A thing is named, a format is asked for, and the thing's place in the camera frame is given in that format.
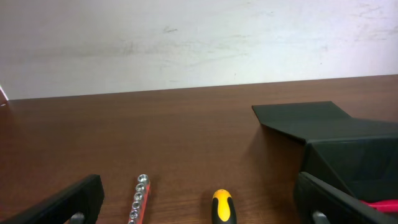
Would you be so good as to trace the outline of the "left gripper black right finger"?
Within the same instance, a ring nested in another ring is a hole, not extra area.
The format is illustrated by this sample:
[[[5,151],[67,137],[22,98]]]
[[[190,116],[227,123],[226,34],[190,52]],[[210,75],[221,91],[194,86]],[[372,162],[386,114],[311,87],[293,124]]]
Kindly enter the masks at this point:
[[[300,222],[397,224],[397,218],[377,211],[309,173],[298,174],[294,202]]]

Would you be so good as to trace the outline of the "small orange-handled cutting pliers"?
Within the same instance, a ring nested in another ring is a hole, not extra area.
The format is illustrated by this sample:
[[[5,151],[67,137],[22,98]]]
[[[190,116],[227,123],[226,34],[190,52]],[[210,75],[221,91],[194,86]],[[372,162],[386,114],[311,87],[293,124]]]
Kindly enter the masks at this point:
[[[378,210],[382,213],[397,213],[398,212],[398,200],[383,200],[378,202],[365,202],[367,206]]]

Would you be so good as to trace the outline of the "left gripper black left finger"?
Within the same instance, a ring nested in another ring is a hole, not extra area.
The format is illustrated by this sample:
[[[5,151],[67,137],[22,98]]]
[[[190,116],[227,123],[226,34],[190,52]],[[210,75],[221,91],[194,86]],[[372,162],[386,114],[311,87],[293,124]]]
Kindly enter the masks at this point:
[[[79,215],[76,222],[95,224],[104,200],[101,177],[91,174],[33,207],[14,215],[5,224],[65,223]]]

